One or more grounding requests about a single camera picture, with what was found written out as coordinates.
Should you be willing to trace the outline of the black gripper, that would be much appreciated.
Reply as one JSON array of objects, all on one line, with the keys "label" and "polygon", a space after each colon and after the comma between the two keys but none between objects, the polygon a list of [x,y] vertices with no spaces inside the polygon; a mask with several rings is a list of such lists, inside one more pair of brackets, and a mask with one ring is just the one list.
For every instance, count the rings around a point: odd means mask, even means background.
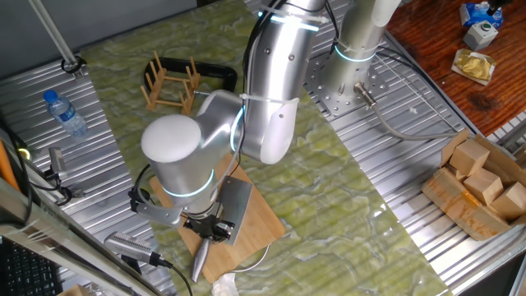
[{"label": "black gripper", "polygon": [[188,218],[183,224],[183,227],[192,230],[198,234],[201,239],[207,240],[210,243],[214,241],[221,243],[230,239],[235,224],[224,220],[223,215],[219,214],[209,215],[201,220]]}]

